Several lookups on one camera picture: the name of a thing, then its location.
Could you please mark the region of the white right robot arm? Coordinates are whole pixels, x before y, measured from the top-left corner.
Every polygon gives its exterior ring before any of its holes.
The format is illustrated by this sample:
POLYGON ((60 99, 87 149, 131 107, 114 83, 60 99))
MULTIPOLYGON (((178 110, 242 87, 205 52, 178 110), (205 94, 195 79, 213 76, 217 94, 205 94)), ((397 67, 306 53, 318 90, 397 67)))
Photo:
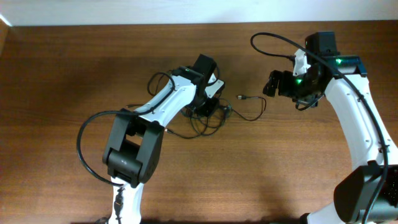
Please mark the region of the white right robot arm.
POLYGON ((333 201, 300 223, 385 223, 397 220, 397 146, 373 102, 368 73, 356 55, 341 55, 333 32, 308 36, 290 57, 292 71, 273 71, 263 92, 290 98, 299 111, 321 98, 332 105, 349 147, 352 171, 333 201))

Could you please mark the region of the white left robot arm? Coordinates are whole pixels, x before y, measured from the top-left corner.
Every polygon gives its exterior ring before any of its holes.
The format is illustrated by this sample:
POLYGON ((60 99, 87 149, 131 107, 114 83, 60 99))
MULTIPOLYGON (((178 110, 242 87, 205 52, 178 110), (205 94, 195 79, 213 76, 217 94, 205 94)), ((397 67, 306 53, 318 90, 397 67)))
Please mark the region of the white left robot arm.
POLYGON ((107 223, 140 223, 144 184, 158 165, 165 129, 183 108, 204 117, 216 111, 215 95, 224 88, 216 69, 216 62, 201 54, 192 66, 172 70, 169 82, 149 102, 118 111, 102 158, 117 184, 107 223))

